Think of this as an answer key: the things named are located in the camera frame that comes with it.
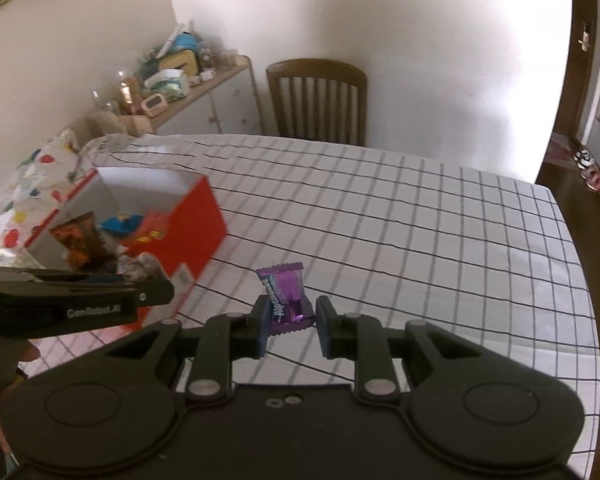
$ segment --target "brown door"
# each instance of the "brown door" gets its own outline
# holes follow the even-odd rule
[[[589,87],[596,39],[597,0],[573,0],[569,59],[554,132],[575,137]]]

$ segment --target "checkered tablecloth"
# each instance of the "checkered tablecloth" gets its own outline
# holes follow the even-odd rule
[[[570,465],[588,476],[598,431],[600,362],[593,311],[564,219],[544,187],[433,160],[355,146],[257,136],[97,140],[96,166],[151,166],[208,176],[229,235],[179,318],[199,326],[248,312],[263,292],[253,272],[304,264],[307,296],[340,313],[401,328],[426,319],[556,376],[575,390],[586,424]],[[110,342],[109,330],[42,340],[38,373]],[[270,339],[251,383],[352,381],[327,361],[315,330]],[[404,373],[397,366],[402,387]]]

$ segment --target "red dot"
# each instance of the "red dot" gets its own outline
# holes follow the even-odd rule
[[[4,236],[4,246],[7,249],[13,249],[18,244],[18,237],[20,236],[17,229],[12,229]]]

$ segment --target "chair backrest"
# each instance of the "chair backrest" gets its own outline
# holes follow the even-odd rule
[[[267,68],[282,137],[365,146],[366,75],[342,61],[290,59]]]

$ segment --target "red box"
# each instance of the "red box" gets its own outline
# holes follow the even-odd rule
[[[49,229],[93,211],[99,224],[121,212],[168,216],[161,239],[142,245],[160,261],[175,288],[168,305],[140,308],[135,330],[173,317],[226,236],[226,224],[206,176],[155,168],[98,168],[69,194],[62,208],[46,218],[26,241],[31,256],[47,269],[68,269],[64,246]]]

